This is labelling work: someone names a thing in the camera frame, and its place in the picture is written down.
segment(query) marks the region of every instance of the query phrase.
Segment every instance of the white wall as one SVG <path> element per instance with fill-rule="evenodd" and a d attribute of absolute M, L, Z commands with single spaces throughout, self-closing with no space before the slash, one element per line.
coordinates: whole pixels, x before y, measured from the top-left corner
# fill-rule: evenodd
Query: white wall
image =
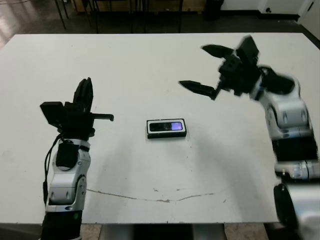
<path fill-rule="evenodd" d="M 310 11 L 307 10 L 299 19 L 299 23 L 320 40 L 320 0 L 315 0 Z"/>
<path fill-rule="evenodd" d="M 259 10 L 266 13 L 271 8 L 272 14 L 299 14 L 311 0 L 224 0 L 222 10 Z"/>
<path fill-rule="evenodd" d="M 222 10 L 257 10 L 261 0 L 224 0 Z"/>
<path fill-rule="evenodd" d="M 262 0 L 258 7 L 261 13 L 270 8 L 272 14 L 298 14 L 306 1 L 309 0 Z"/>

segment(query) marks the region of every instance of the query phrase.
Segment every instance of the purple display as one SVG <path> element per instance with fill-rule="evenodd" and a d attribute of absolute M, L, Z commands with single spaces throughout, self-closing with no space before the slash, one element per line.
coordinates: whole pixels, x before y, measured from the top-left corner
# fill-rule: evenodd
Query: purple display
<path fill-rule="evenodd" d="M 171 130 L 173 130 L 173 131 L 182 130 L 181 122 L 172 122 L 171 123 Z"/>

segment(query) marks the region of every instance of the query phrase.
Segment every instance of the floor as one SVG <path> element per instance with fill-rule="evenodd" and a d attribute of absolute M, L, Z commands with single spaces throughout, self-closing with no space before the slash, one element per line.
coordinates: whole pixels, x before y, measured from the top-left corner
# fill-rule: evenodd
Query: floor
<path fill-rule="evenodd" d="M 15 34 L 94 34 L 94 18 L 90 23 L 83 13 L 76 13 L 66 3 L 69 19 L 63 28 L 53 0 L 0 0 L 0 50 Z M 133 33 L 144 33 L 144 18 L 134 14 Z M 177 33 L 176 14 L 150 14 L 147 33 Z M 126 12 L 101 14 L 99 32 L 103 34 L 131 33 L 131 16 Z M 184 13 L 182 33 L 228 33 L 228 32 L 290 32 L 304 33 L 319 49 L 320 41 L 294 20 L 260 19 L 256 15 L 221 15 L 214 21 L 205 21 L 202 14 Z M 97 240 L 101 225 L 84 224 L 81 232 L 84 240 Z M 226 224 L 229 240 L 267 240 L 263 224 Z"/>

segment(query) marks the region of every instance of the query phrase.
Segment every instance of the table leg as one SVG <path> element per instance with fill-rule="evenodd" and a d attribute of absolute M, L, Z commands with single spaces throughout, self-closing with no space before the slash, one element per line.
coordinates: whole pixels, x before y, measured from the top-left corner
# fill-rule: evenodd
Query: table leg
<path fill-rule="evenodd" d="M 54 0 L 54 2 L 55 2 L 55 5 L 56 5 L 56 8 L 58 9 L 58 13 L 59 13 L 63 28 L 66 29 L 65 21 L 64 21 L 62 15 L 61 15 L 61 11 L 60 11 L 60 7 L 59 7 L 59 4 L 58 4 L 58 1 Z"/>

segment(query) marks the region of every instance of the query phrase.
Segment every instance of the robotic arm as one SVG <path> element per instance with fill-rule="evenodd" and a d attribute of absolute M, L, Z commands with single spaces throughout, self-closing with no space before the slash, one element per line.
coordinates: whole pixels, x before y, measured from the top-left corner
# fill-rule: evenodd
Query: robotic arm
<path fill-rule="evenodd" d="M 217 88 L 195 81 L 180 84 L 212 100 L 220 90 L 233 90 L 236 96 L 249 94 L 262 104 L 277 159 L 275 174 L 281 178 L 281 184 L 273 189 L 277 216 L 304 239 L 320 239 L 320 162 L 299 82 L 276 74 L 270 67 L 258 66 L 259 51 L 251 36 L 235 50 L 219 45 L 202 49 L 225 59 L 219 68 Z"/>
<path fill-rule="evenodd" d="M 64 106 L 61 102 L 44 102 L 40 105 L 48 123 L 60 133 L 45 160 L 45 217 L 42 223 L 42 240 L 81 240 L 86 176 L 91 161 L 88 139 L 95 134 L 95 119 L 114 120 L 112 114 L 90 112 L 93 97 L 91 79 L 88 78 L 79 83 L 73 102 L 66 102 Z M 49 161 L 58 140 L 58 151 L 53 158 L 53 179 L 48 191 Z"/>

